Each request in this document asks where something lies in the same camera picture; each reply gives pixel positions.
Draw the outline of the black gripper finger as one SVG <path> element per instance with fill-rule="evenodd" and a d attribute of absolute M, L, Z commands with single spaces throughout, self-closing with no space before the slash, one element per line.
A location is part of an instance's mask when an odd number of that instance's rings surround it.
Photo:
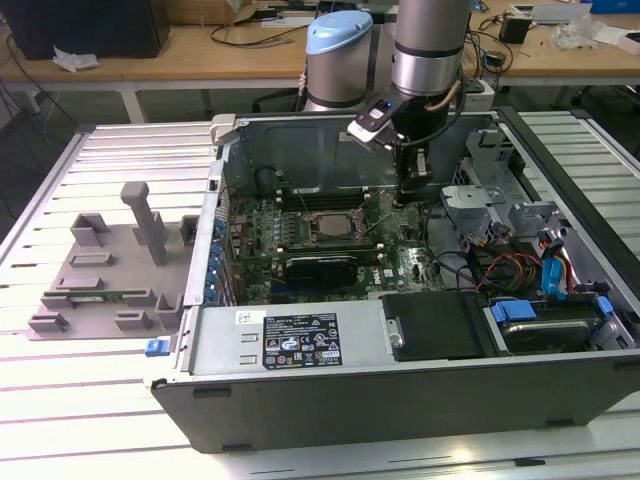
<path fill-rule="evenodd" d="M 406 205 L 421 198 L 420 191 L 433 178 L 428 162 L 429 145 L 422 147 L 395 146 L 393 150 L 396 190 L 393 203 Z"/>

